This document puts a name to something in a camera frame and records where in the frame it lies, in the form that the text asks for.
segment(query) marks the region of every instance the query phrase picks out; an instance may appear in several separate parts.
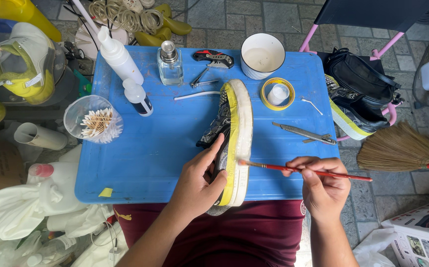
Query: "broom bristles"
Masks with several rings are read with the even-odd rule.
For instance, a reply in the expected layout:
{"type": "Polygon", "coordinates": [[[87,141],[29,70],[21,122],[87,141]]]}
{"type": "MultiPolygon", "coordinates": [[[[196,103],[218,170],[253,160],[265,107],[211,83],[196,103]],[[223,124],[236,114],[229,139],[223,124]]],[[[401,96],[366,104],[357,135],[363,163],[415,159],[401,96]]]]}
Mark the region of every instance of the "broom bristles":
{"type": "Polygon", "coordinates": [[[408,122],[399,122],[368,137],[357,156],[361,169],[405,172],[429,164],[429,136],[419,134],[408,122]]]}

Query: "paintbrush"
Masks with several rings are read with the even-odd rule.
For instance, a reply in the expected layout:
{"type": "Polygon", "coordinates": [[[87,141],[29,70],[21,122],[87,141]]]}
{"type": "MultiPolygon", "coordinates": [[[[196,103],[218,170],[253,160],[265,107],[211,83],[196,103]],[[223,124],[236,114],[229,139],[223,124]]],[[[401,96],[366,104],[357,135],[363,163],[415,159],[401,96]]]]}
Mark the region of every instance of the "paintbrush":
{"type": "MultiPolygon", "coordinates": [[[[247,165],[247,166],[253,166],[253,167],[261,167],[261,168],[267,168],[272,170],[279,170],[279,171],[291,171],[295,173],[302,173],[302,169],[294,168],[294,167],[286,167],[286,166],[280,166],[280,165],[272,165],[272,164],[263,164],[263,163],[256,163],[246,160],[238,160],[239,165],[247,165]]],[[[341,173],[327,173],[322,171],[313,171],[318,175],[324,175],[324,176],[331,176],[336,178],[349,178],[349,179],[356,179],[356,180],[363,180],[363,181],[372,181],[369,177],[363,177],[363,176],[356,176],[356,175],[349,175],[349,174],[341,174],[341,173]]]]}
{"type": "Polygon", "coordinates": [[[356,157],[361,169],[410,172],[429,169],[429,136],[399,122],[368,137],[356,157]]]}

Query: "white ceramic bowl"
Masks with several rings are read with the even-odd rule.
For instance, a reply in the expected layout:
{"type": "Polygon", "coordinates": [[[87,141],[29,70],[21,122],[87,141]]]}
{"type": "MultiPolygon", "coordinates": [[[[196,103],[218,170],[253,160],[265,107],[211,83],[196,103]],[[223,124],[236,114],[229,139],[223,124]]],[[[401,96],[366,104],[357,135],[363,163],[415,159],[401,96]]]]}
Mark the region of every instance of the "white ceramic bowl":
{"type": "Polygon", "coordinates": [[[266,78],[280,68],[284,60],[284,46],[270,34],[253,34],[242,43],[241,68],[251,79],[266,78]]]}

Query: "person's left hand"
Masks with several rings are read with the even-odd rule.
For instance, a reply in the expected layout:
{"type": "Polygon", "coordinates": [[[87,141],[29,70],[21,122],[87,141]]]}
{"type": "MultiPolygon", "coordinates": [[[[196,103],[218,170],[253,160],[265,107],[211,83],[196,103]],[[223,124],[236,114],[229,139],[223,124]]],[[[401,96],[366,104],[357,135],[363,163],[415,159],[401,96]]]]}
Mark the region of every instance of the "person's left hand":
{"type": "Polygon", "coordinates": [[[207,180],[213,172],[213,160],[223,140],[224,135],[220,133],[210,148],[201,151],[183,165],[167,208],[186,216],[191,221],[205,213],[214,204],[227,183],[227,172],[220,171],[211,184],[208,184],[207,180]]]}

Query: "plastic cup of cotton swabs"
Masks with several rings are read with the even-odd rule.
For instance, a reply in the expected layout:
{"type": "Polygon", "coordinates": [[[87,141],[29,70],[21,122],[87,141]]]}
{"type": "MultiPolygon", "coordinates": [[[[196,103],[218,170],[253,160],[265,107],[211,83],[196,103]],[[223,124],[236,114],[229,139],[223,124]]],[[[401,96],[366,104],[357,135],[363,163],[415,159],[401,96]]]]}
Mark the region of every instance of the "plastic cup of cotton swabs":
{"type": "Polygon", "coordinates": [[[111,143],[123,132],[123,118],[104,97],[88,95],[64,112],[63,123],[74,137],[93,143],[111,143]]]}

